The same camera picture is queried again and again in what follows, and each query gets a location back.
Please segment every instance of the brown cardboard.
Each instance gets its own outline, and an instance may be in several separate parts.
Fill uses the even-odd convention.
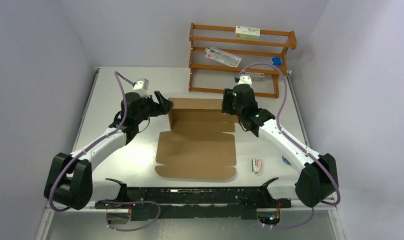
[[[236,169],[236,116],[221,113],[221,99],[170,98],[172,131],[159,134],[155,167],[166,178],[226,180]]]

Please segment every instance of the white table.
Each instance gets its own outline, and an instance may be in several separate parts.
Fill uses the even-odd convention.
[[[101,67],[78,134],[76,149],[82,148],[100,136],[120,110],[122,95],[114,71],[118,71],[131,81],[148,79],[149,92],[159,90],[166,98],[222,99],[223,97],[217,93],[189,92],[190,70],[184,67]],[[193,84],[198,87],[233,88],[235,74],[200,70],[194,73]],[[125,92],[132,90],[132,86],[126,82],[123,86]],[[273,82],[270,79],[265,82],[254,82],[253,88],[259,92],[270,91],[273,89]],[[279,79],[279,89],[278,99],[257,97],[259,107],[268,109],[275,115],[283,101],[282,79]],[[296,138],[305,141],[290,90],[280,120],[280,123]],[[140,129],[146,124],[147,122],[143,122]],[[151,118],[150,126],[144,132],[139,133],[131,143],[103,161],[93,172],[93,180],[113,178],[126,183],[129,187],[240,187],[260,186],[275,177],[296,176],[296,171],[286,165],[282,161],[282,155],[269,144],[250,132],[243,132],[237,123],[235,129],[236,174],[230,179],[209,181],[159,176],[155,172],[158,137],[160,132],[170,130],[168,117],[163,115]],[[263,160],[262,170],[257,174],[252,173],[253,158]]]

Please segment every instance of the gray wall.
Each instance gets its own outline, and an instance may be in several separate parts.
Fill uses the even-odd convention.
[[[93,77],[59,1],[0,1],[0,239],[35,238],[52,158],[71,151]]]
[[[330,0],[293,74],[347,239],[404,239],[404,0]]]
[[[293,30],[291,66],[328,1],[61,0],[96,66],[134,67],[188,67],[192,22]]]

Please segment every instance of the wooden shelf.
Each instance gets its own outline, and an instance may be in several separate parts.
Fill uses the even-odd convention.
[[[243,67],[256,62],[270,63],[272,57],[280,57],[283,59],[283,64],[278,68],[281,70],[282,73],[287,73],[288,68],[286,64],[286,55],[288,49],[295,49],[297,46],[297,40],[294,31],[275,31],[262,29],[260,31],[261,34],[259,37],[260,41],[234,39],[234,32],[235,27],[200,25],[193,23],[191,24],[189,33],[189,91],[219,94],[222,94],[224,91],[223,89],[193,87],[193,69],[206,69],[228,72],[240,72],[243,69],[242,67],[226,66],[219,62],[206,58],[205,48],[209,48],[207,46],[212,45],[212,42],[216,42],[214,47],[241,57],[242,61],[239,65]],[[273,76],[273,93],[256,92],[255,96],[269,98],[279,97],[279,72],[271,69],[268,66],[263,65],[256,66],[255,68],[250,68],[247,71],[264,73]]]

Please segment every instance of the purple cable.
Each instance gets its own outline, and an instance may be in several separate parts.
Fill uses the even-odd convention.
[[[121,76],[121,78],[123,78],[124,80],[126,79],[125,77],[123,77],[121,74],[119,74],[117,71],[114,72],[116,81],[119,84],[119,89],[121,90],[121,94],[122,94],[122,100],[124,101],[124,105],[127,106],[127,100],[126,100],[126,94],[124,93],[124,88],[123,85],[121,84],[120,78],[118,76]],[[127,116],[127,107],[124,108],[124,116]],[[50,193],[49,193],[49,205],[52,208],[53,211],[55,212],[64,212],[68,209],[70,209],[70,207],[66,207],[66,208],[57,208],[54,205],[54,195],[55,195],[55,189],[57,188],[59,182],[61,181],[62,177],[65,175],[65,173],[67,172],[68,168],[71,167],[71,165],[81,156],[84,155],[85,152],[88,152],[89,150],[91,150],[94,146],[96,146],[98,143],[100,143],[103,139],[108,138],[114,134],[116,134],[118,132],[118,130],[120,130],[120,128],[123,126],[124,124],[124,120],[126,120],[125,117],[123,117],[121,119],[121,122],[119,123],[118,127],[110,132],[108,134],[108,136],[103,135],[101,137],[99,137],[98,139],[96,139],[94,142],[92,142],[88,147],[86,147],[83,151],[81,151],[79,154],[77,154],[75,157],[73,157],[71,159],[71,161],[69,161],[69,163],[62,169],[62,171],[60,172],[59,176],[56,178],[55,182],[53,183],[52,188],[50,189]]]
[[[277,112],[277,116],[275,117],[275,120],[277,122],[277,127],[278,130],[283,134],[283,136],[285,136],[292,144],[294,144],[296,147],[298,147],[303,153],[307,154],[307,150],[302,147],[301,145],[299,145],[293,138],[291,138],[286,132],[282,131],[282,127],[280,126],[280,114],[282,113],[283,107],[285,106],[286,103],[286,98],[288,96],[288,83],[286,80],[285,75],[282,73],[282,71],[274,66],[271,63],[267,63],[267,62],[256,62],[256,63],[252,63],[248,66],[246,66],[245,68],[243,68],[238,74],[237,76],[240,77],[240,75],[242,75],[247,69],[255,66],[255,65],[265,65],[265,66],[269,66],[272,67],[273,69],[275,69],[281,76],[281,78],[283,79],[284,82],[284,98],[283,98],[283,102],[281,103],[281,106]],[[336,181],[333,179],[332,175],[329,173],[329,171],[327,171],[327,169],[320,163],[320,161],[318,161],[311,153],[307,154],[308,157],[310,157],[320,168],[321,170],[324,171],[324,173],[327,175],[328,179],[330,180],[331,184],[334,187],[334,190],[336,191],[337,194],[337,200],[336,202],[327,202],[327,201],[321,201],[323,204],[327,204],[327,205],[331,205],[331,206],[336,206],[341,202],[341,192],[339,191],[339,187],[338,184],[336,183]],[[273,227],[273,228],[279,228],[279,229],[292,229],[292,228],[297,228],[300,227],[302,225],[305,225],[306,223],[308,223],[309,221],[311,221],[311,219],[314,216],[314,208],[312,209],[312,214],[311,217],[307,220],[302,222],[301,224],[297,224],[295,226],[289,226],[289,227]]]
[[[157,202],[154,202],[154,201],[111,201],[111,200],[102,200],[101,202],[107,203],[107,204],[116,204],[116,205],[154,204],[154,205],[156,205],[158,207],[158,214],[156,215],[156,217],[151,222],[149,222],[148,224],[143,225],[141,227],[137,227],[137,228],[133,228],[133,229],[121,229],[121,228],[116,228],[116,227],[111,226],[109,224],[109,221],[108,221],[108,215],[106,215],[106,218],[105,218],[106,226],[108,228],[110,228],[110,229],[112,229],[114,231],[118,231],[118,232],[133,232],[133,231],[137,231],[137,230],[147,228],[150,225],[154,224],[158,220],[160,215],[161,215],[161,206]]]

